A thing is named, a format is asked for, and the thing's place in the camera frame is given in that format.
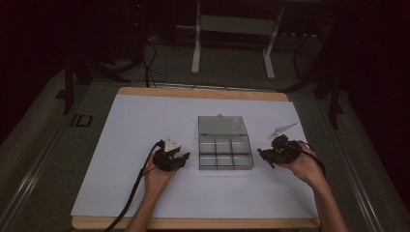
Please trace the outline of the black metal stand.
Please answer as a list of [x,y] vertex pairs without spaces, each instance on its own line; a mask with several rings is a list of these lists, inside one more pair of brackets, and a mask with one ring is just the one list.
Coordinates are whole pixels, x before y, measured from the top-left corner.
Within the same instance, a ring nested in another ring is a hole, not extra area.
[[293,93],[309,84],[316,83],[313,95],[317,100],[330,98],[328,119],[334,130],[338,129],[337,115],[339,113],[339,92],[342,68],[331,48],[330,38],[333,35],[337,21],[330,16],[319,23],[317,38],[320,48],[313,58],[312,64],[303,74],[302,79],[289,87],[278,89],[280,93]]

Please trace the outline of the black tripod stand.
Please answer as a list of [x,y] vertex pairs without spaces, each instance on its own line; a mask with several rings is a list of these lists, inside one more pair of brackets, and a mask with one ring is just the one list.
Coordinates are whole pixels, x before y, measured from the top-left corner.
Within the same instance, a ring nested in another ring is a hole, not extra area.
[[127,79],[84,54],[68,53],[64,61],[64,89],[60,90],[56,96],[57,99],[65,100],[64,115],[67,115],[73,106],[73,78],[76,77],[80,84],[90,85],[93,81],[90,69],[114,81],[128,82]]

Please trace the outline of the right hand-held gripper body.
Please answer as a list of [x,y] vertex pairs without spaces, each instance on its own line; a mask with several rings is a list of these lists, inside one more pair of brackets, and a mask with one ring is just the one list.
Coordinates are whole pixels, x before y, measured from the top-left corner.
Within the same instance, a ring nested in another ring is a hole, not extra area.
[[271,140],[271,146],[274,153],[270,155],[276,164],[287,164],[298,158],[302,149],[298,142],[290,140],[285,134],[299,126],[299,123],[293,123],[287,126],[275,128],[268,136]]

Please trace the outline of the clear plastic compartment box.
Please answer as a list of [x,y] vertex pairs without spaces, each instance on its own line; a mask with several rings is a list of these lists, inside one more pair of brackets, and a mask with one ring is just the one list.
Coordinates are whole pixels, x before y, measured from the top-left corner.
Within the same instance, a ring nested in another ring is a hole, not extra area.
[[241,116],[199,116],[200,170],[251,170],[248,131]]

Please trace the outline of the metal floor rail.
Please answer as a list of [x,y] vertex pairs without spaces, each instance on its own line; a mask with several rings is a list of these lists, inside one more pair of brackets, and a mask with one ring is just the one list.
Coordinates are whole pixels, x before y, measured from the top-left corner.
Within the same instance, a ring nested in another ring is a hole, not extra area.
[[346,143],[341,138],[340,128],[335,129],[328,117],[330,111],[330,104],[327,101],[318,101],[318,107],[322,118],[325,120],[325,124],[330,131],[330,136],[334,141],[337,152],[340,154],[345,176],[349,182],[350,189],[352,190],[355,201],[360,208],[364,221],[366,222],[366,228],[368,232],[384,232],[383,226],[376,215],[375,208],[371,203],[369,194],[366,191],[364,182],[360,179],[359,170],[355,167],[355,162],[351,159]]
[[0,152],[0,232],[72,232],[80,175],[67,131],[73,116],[25,116]]

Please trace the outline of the person's left hand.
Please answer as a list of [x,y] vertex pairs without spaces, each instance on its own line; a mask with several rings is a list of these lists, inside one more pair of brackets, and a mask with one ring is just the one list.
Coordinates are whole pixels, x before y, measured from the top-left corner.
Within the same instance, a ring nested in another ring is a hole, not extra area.
[[158,200],[176,173],[176,170],[160,170],[151,161],[149,161],[144,170],[144,198],[148,200]]

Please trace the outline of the white table mat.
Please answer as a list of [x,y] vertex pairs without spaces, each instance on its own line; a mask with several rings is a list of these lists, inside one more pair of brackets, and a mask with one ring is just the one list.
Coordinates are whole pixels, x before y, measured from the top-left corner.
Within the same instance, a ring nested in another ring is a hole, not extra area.
[[190,158],[172,178],[155,218],[311,219],[311,188],[289,170],[273,169],[260,156],[251,170],[200,170],[199,116],[241,116],[250,147],[267,149],[275,128],[299,123],[290,101],[238,101],[118,95],[110,109],[73,205],[76,217],[132,215],[144,187],[135,184],[146,157],[169,135]]

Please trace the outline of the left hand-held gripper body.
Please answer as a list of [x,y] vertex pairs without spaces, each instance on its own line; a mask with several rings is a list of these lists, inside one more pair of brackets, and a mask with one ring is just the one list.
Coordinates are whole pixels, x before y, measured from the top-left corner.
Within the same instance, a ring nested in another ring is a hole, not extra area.
[[173,171],[179,169],[176,166],[176,157],[170,159],[167,153],[175,148],[181,148],[181,144],[175,139],[171,138],[169,135],[165,137],[158,143],[160,147],[153,157],[154,165],[162,171]]

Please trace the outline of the person's right hand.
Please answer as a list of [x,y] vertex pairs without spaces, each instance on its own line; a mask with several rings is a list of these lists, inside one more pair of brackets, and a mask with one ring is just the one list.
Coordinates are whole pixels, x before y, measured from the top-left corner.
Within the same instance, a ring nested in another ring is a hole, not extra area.
[[280,167],[289,169],[312,189],[322,189],[326,185],[326,178],[322,168],[316,162],[316,153],[303,141],[299,141],[298,144],[302,149],[299,157],[290,163],[281,164]]

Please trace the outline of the white metal stand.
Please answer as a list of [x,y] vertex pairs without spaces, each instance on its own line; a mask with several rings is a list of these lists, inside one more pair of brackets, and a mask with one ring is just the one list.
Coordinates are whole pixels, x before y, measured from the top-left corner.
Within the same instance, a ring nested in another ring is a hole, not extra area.
[[245,18],[235,16],[221,16],[203,14],[201,12],[201,0],[196,0],[195,16],[195,42],[190,72],[199,74],[201,59],[201,32],[225,32],[236,34],[263,35],[270,38],[268,44],[262,49],[262,58],[268,79],[275,79],[275,71],[271,59],[271,53],[278,29],[284,14],[285,7],[278,7],[274,19]]

